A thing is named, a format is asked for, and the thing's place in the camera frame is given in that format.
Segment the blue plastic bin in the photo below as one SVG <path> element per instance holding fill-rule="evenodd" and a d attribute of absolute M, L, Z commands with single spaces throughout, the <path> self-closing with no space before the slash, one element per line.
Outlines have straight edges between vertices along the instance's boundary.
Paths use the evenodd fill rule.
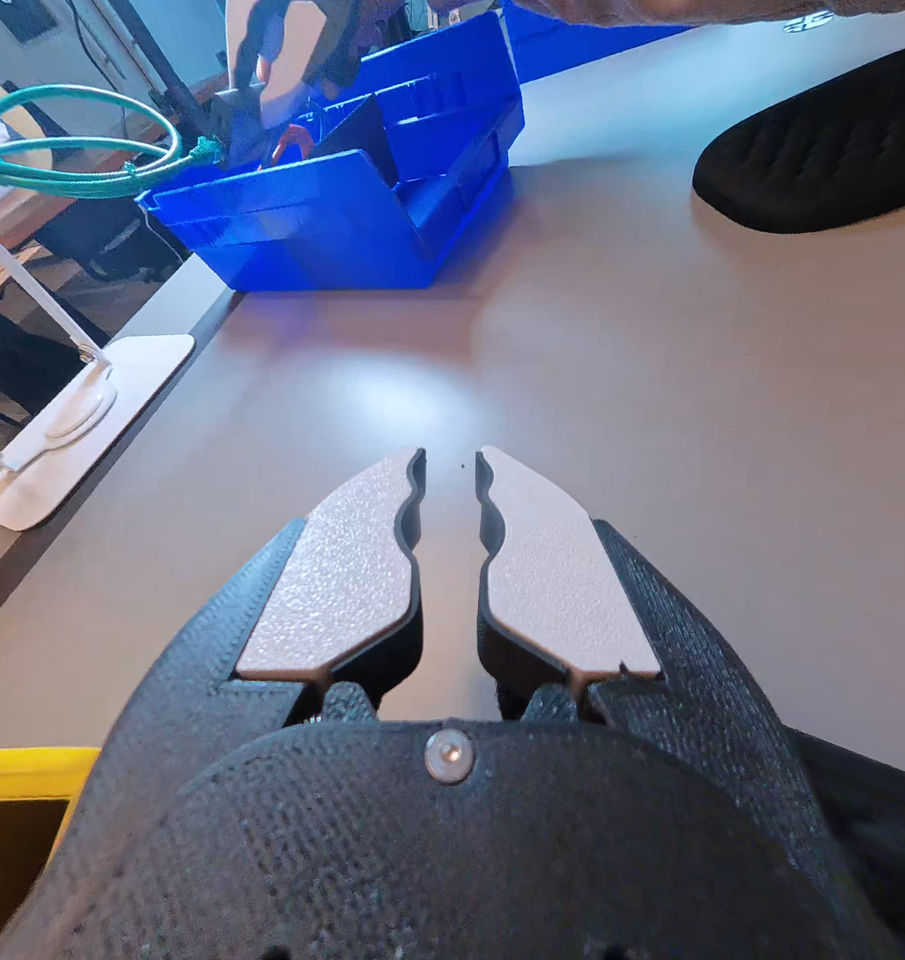
<path fill-rule="evenodd" d="M 309 158 L 194 167 L 136 198 L 238 292 L 424 289 L 512 196 L 522 94 L 486 11 L 363 59 L 294 123 Z"/>
<path fill-rule="evenodd" d="M 518 81 L 523 85 L 690 30 L 685 26 L 570 25 L 511 1 L 503 1 L 501 8 Z"/>

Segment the black mesh pad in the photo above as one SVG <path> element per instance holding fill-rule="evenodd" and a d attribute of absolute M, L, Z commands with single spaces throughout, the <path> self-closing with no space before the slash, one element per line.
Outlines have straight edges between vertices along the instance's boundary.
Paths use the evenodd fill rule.
<path fill-rule="evenodd" d="M 905 208 L 905 49 L 752 115 L 714 138 L 694 194 L 749 230 L 815 234 Z"/>

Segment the yellow plastic bin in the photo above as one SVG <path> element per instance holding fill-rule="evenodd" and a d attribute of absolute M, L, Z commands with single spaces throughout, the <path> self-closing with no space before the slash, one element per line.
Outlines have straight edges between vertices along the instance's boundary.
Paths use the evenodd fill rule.
<path fill-rule="evenodd" d="M 0 933 L 56 852 L 99 753 L 0 749 Z"/>

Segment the white document stand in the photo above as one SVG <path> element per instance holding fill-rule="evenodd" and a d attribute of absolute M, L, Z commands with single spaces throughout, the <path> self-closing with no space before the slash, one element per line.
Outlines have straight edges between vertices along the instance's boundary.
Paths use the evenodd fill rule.
<path fill-rule="evenodd" d="M 2 244 L 0 266 L 65 331 L 85 364 L 0 450 L 0 527 L 22 533 L 72 495 L 184 365 L 195 338 L 148 335 L 99 346 Z"/>

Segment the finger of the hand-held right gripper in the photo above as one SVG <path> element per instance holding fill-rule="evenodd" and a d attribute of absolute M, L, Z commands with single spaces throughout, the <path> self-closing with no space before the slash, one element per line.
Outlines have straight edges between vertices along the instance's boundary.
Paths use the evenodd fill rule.
<path fill-rule="evenodd" d="M 273 130 L 293 119 L 309 98 L 306 74 L 326 26 L 313 1 L 292 1 L 269 13 L 261 42 L 261 122 Z"/>
<path fill-rule="evenodd" d="M 286 39 L 287 1 L 227 1 L 226 42 L 230 90 L 265 86 L 278 97 L 288 93 L 287 77 L 276 68 Z"/>

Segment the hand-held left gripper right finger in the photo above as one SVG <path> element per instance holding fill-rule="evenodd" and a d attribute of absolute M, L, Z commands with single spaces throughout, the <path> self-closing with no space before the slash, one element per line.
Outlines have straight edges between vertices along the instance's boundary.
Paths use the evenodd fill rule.
<path fill-rule="evenodd" d="M 487 445 L 475 454 L 486 558 L 476 643 L 501 710 L 556 685 L 583 702 L 609 681 L 660 683 L 663 666 L 590 514 L 553 481 Z"/>

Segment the person's right forearm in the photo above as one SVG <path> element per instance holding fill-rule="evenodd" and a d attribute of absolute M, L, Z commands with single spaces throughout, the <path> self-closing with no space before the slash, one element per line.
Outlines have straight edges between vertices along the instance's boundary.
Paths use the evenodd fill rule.
<path fill-rule="evenodd" d="M 573 26 L 745 25 L 827 12 L 840 18 L 905 12 L 905 1 L 518 1 L 536 15 Z"/>

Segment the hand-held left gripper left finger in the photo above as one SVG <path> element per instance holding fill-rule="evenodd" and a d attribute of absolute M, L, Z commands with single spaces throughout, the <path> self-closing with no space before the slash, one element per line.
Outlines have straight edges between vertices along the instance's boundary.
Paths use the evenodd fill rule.
<path fill-rule="evenodd" d="M 425 450 L 403 449 L 306 516 L 236 662 L 238 678 L 321 692 L 352 682 L 379 706 L 411 676 L 423 652 L 414 548 L 425 486 Z"/>

